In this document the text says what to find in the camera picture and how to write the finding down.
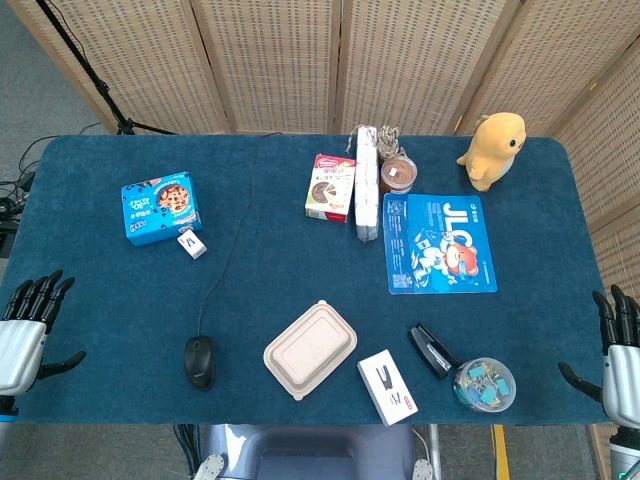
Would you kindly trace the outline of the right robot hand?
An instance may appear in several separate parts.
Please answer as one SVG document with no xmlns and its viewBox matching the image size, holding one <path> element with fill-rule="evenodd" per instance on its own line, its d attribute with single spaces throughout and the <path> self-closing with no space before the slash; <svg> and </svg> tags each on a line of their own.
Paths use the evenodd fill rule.
<svg viewBox="0 0 640 480">
<path fill-rule="evenodd" d="M 610 421 L 620 427 L 639 428 L 639 304 L 617 285 L 611 286 L 610 303 L 599 291 L 592 297 L 598 307 L 603 354 L 600 386 L 577 376 L 565 363 L 558 364 L 565 381 L 602 405 Z"/>
</svg>

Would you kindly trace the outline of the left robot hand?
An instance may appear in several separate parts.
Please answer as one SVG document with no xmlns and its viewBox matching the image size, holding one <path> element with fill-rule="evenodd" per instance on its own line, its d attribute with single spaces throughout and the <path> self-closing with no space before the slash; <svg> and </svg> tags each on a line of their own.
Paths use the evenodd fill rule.
<svg viewBox="0 0 640 480">
<path fill-rule="evenodd" d="M 1 399 L 20 396 L 33 384 L 66 373 L 86 357 L 84 351 L 65 361 L 45 364 L 44 350 L 62 302 L 75 279 L 56 270 L 20 283 L 1 312 Z"/>
</svg>

